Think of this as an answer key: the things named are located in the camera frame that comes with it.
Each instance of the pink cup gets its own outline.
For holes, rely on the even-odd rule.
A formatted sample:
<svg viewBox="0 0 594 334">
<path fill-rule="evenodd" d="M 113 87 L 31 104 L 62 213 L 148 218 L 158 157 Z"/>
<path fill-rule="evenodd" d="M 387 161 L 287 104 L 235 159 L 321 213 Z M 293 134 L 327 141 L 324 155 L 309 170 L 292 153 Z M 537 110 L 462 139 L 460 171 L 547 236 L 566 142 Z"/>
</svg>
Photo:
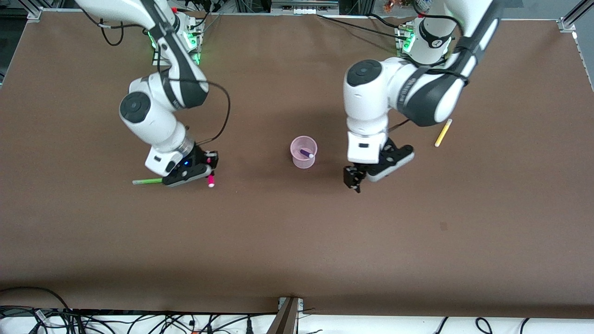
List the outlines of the pink cup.
<svg viewBox="0 0 594 334">
<path fill-rule="evenodd" d="M 290 149 L 295 166 L 301 169 L 306 169 L 311 167 L 315 162 L 315 154 L 318 153 L 318 144 L 316 144 L 315 140 L 311 137 L 299 136 L 293 139 Z M 304 153 L 309 153 L 314 156 L 309 157 Z"/>
</svg>

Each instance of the table surface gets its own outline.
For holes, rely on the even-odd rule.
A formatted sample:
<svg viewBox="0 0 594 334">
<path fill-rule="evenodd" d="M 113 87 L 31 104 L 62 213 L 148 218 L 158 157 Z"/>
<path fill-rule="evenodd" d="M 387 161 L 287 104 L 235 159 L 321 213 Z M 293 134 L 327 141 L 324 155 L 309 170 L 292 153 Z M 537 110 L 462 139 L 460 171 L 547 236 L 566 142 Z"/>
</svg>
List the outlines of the table surface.
<svg viewBox="0 0 594 334">
<path fill-rule="evenodd" d="M 44 13 L 0 90 L 0 285 L 77 308 L 270 311 L 299 295 L 319 313 L 594 316 L 594 94 L 571 34 L 502 22 L 441 147 L 441 127 L 406 124 L 391 137 L 415 159 L 356 194 L 343 76 L 393 43 L 313 15 L 224 15 L 200 64 L 232 97 L 205 147 L 216 187 L 138 186 L 149 147 L 118 105 L 155 71 L 150 43 L 127 29 L 112 48 L 81 13 Z M 225 107 L 213 89 L 176 116 L 202 139 Z M 299 135 L 319 146 L 308 170 L 290 159 Z"/>
</svg>

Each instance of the marker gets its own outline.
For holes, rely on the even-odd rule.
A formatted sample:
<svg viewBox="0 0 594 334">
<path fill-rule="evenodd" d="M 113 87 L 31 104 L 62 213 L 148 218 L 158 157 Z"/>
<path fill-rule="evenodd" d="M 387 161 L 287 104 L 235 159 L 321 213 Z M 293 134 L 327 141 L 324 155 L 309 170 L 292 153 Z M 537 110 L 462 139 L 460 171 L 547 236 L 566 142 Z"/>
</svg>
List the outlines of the marker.
<svg viewBox="0 0 594 334">
<path fill-rule="evenodd" d="M 206 163 L 210 163 L 211 160 L 210 158 L 206 159 Z M 214 173 L 210 173 L 210 175 L 208 176 L 208 187 L 212 188 L 214 187 Z"/>
<path fill-rule="evenodd" d="M 152 183 L 161 183 L 163 182 L 163 178 L 158 179 L 135 179 L 132 181 L 132 184 L 152 184 Z"/>
<path fill-rule="evenodd" d="M 313 155 L 313 154 L 311 154 L 310 152 L 308 152 L 308 151 L 306 151 L 306 150 L 304 150 L 304 149 L 301 149 L 301 150 L 299 150 L 299 152 L 300 152 L 301 154 L 303 154 L 304 156 L 306 156 L 306 157 L 310 158 L 310 159 L 314 157 L 314 155 Z"/>
<path fill-rule="evenodd" d="M 447 122 L 445 122 L 444 128 L 441 129 L 441 133 L 440 133 L 439 137 L 437 137 L 437 140 L 435 141 L 436 147 L 439 147 L 441 145 L 441 141 L 446 136 L 446 132 L 450 128 L 450 124 L 451 124 L 451 118 L 448 119 Z"/>
</svg>

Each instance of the green marker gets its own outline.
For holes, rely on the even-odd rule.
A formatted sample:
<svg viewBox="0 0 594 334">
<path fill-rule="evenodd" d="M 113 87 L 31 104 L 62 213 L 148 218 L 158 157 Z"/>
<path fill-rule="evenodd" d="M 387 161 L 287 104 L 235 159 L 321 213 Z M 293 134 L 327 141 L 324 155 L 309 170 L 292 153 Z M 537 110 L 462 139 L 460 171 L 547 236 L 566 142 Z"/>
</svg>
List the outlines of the green marker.
<svg viewBox="0 0 594 334">
<path fill-rule="evenodd" d="M 132 181 L 132 184 L 152 184 L 152 183 L 161 183 L 163 182 L 163 178 L 158 179 L 135 179 Z"/>
</svg>

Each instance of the white robotic arm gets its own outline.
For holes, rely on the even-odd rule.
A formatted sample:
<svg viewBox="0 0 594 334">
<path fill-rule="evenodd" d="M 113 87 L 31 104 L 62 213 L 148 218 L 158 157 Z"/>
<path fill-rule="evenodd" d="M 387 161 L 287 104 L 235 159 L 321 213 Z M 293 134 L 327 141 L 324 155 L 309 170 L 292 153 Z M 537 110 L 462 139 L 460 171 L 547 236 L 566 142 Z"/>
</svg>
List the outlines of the white robotic arm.
<svg viewBox="0 0 594 334">
<path fill-rule="evenodd" d="M 345 75 L 347 158 L 355 164 L 345 167 L 343 176 L 345 184 L 357 192 L 361 191 L 360 183 L 365 177 L 379 181 L 414 157 L 411 146 L 399 149 L 389 139 L 388 111 L 394 108 L 421 127 L 445 121 L 453 112 L 468 76 L 482 59 L 503 9 L 500 0 L 435 0 L 432 6 L 443 6 L 444 12 L 462 22 L 464 30 L 444 69 L 418 67 L 402 58 L 383 62 L 369 59 L 353 65 Z M 424 21 L 429 21 L 425 26 L 434 20 L 446 19 L 425 18 Z M 441 21 L 439 25 L 450 30 Z M 417 39 L 428 40 L 417 40 L 415 44 L 429 48 L 434 37 L 419 34 Z M 426 61 L 431 62 L 437 56 L 441 54 L 433 53 Z"/>
<path fill-rule="evenodd" d="M 163 183 L 167 185 L 210 175 L 218 155 L 203 152 L 173 115 L 180 109 L 202 105 L 208 94 L 206 77 L 188 56 L 187 44 L 177 34 L 184 29 L 180 26 L 180 22 L 185 22 L 183 18 L 176 18 L 165 0 L 77 0 L 77 3 L 91 14 L 143 26 L 171 63 L 162 72 L 134 80 L 119 108 L 124 124 L 151 145 L 146 167 L 165 177 Z"/>
</svg>

